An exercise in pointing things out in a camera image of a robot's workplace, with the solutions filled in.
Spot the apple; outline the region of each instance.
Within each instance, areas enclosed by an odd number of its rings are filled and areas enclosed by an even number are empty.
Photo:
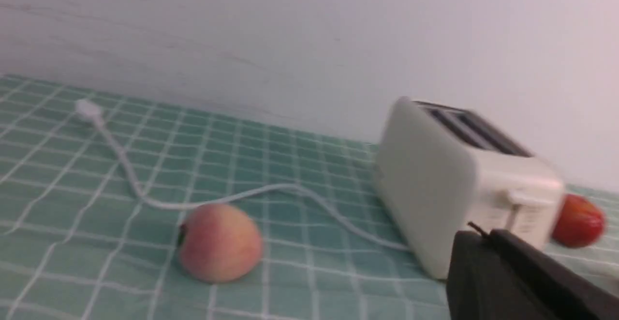
[[[602,236],[605,224],[598,207],[580,195],[568,194],[552,238],[566,247],[586,247]]]
[[[263,243],[256,223],[229,204],[202,205],[180,227],[178,257],[194,278],[230,282],[260,262]]]

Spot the grid pattern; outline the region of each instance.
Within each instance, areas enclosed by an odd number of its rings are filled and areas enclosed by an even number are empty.
[[[247,320],[449,318],[444,285],[412,254],[349,234],[307,198],[270,192],[235,203],[261,228],[261,264],[235,283],[188,278],[175,259],[186,213],[137,201],[113,153],[72,113],[106,110],[149,195],[207,201],[298,183],[356,226],[400,241],[371,184],[376,146],[53,82],[0,78],[0,318]],[[612,292],[619,197],[573,187],[606,211],[588,249],[550,246]]]

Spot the power cord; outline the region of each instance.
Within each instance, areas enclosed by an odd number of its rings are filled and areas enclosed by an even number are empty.
[[[350,223],[350,221],[347,220],[347,218],[345,218],[342,214],[340,214],[338,210],[332,207],[319,194],[317,194],[313,190],[310,190],[298,184],[292,184],[292,183],[269,184],[269,185],[266,185],[260,188],[250,189],[250,190],[246,190],[245,192],[228,195],[227,197],[214,199],[212,201],[198,202],[198,203],[165,203],[165,202],[157,201],[156,199],[148,197],[148,195],[144,193],[144,190],[142,189],[142,186],[140,185],[139,180],[137,179],[137,175],[135,175],[135,170],[133,170],[133,166],[131,165],[130,160],[127,158],[127,155],[124,152],[124,148],[122,148],[122,146],[118,144],[118,142],[114,139],[110,131],[106,128],[105,121],[103,119],[103,111],[101,110],[101,108],[98,105],[94,104],[93,102],[90,102],[89,100],[82,99],[82,100],[77,100],[75,102],[75,110],[82,119],[88,122],[91,122],[95,126],[95,129],[97,129],[97,131],[101,133],[102,137],[109,144],[109,146],[112,148],[115,155],[117,156],[118,160],[120,161],[122,168],[124,169],[124,172],[130,182],[131,188],[133,189],[133,192],[135,193],[135,195],[137,195],[139,199],[141,199],[146,204],[152,207],[163,209],[163,210],[192,210],[202,205],[209,205],[209,204],[215,204],[215,203],[230,203],[233,201],[238,201],[239,199],[252,197],[257,194],[269,192],[271,190],[292,190],[300,194],[306,195],[309,198],[312,198],[316,203],[318,203],[321,207],[323,207],[323,209],[326,212],[331,214],[331,216],[333,216],[334,219],[336,219],[339,223],[341,223],[345,228],[347,228],[354,234],[357,234],[358,236],[365,238],[369,241],[372,241],[373,243],[376,243],[378,245],[382,245],[383,247],[389,247],[391,249],[401,250],[401,251],[409,250],[409,248],[406,245],[399,244],[399,243],[393,243],[391,241],[380,239],[354,226],[352,223]]]

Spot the toaster slot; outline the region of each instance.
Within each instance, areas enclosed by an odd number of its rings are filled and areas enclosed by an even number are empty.
[[[531,156],[528,154],[528,152],[518,147],[514,142],[511,142],[497,129],[492,128],[491,125],[489,125],[480,117],[477,117],[471,112],[459,113],[458,120],[460,120],[462,124],[467,126],[467,128],[471,129],[477,135],[484,138],[484,140],[491,144],[493,148],[497,149],[501,153],[521,157]]]
[[[437,122],[442,124],[445,128],[449,129],[449,131],[451,131],[451,133],[455,135],[455,137],[470,146],[483,149],[483,147],[477,142],[477,140],[465,133],[461,128],[458,128],[458,126],[453,122],[453,120],[447,117],[447,114],[445,112],[437,109],[432,109],[429,111],[429,113],[432,117],[434,117]]]
[[[429,102],[416,103],[436,122],[442,124],[451,134],[469,146],[505,155],[531,157],[529,152],[472,111]]]

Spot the white toaster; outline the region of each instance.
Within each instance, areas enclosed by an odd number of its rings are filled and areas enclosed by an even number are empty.
[[[422,267],[447,278],[453,239],[473,221],[506,228],[538,249],[561,209],[564,183],[548,164],[472,111],[400,98],[391,109],[374,182]]]

